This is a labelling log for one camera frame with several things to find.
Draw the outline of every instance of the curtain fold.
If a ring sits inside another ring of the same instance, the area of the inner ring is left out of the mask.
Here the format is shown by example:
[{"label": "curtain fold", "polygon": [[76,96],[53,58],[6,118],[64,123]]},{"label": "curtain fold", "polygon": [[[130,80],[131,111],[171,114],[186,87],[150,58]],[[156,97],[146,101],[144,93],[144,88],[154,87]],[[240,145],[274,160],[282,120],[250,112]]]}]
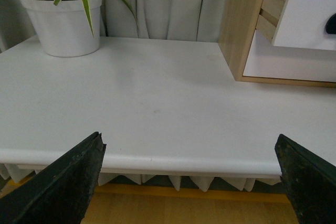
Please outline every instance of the curtain fold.
[{"label": "curtain fold", "polygon": [[0,0],[0,51],[35,34],[30,19],[19,0]]},{"label": "curtain fold", "polygon": [[225,0],[105,0],[108,36],[217,42]]}]

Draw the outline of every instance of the wooden frame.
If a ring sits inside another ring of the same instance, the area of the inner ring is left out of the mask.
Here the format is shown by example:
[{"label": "wooden frame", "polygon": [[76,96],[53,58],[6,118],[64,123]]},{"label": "wooden frame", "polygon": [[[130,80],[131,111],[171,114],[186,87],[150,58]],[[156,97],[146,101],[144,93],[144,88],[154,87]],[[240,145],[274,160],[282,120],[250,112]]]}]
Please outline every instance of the wooden frame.
[{"label": "wooden frame", "polygon": [[[243,75],[262,4],[263,0],[226,0],[218,44],[235,80],[336,88],[336,82],[261,78]],[[258,25],[264,25],[262,17],[260,19],[261,21]]]}]

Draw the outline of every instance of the drawer handle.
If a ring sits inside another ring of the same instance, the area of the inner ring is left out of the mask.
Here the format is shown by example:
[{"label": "drawer handle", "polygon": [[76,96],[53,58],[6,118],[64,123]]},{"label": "drawer handle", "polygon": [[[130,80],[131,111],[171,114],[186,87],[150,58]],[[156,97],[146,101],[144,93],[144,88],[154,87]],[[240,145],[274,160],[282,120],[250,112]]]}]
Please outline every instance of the drawer handle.
[{"label": "drawer handle", "polygon": [[336,34],[336,13],[329,18],[325,26],[327,34]]}]

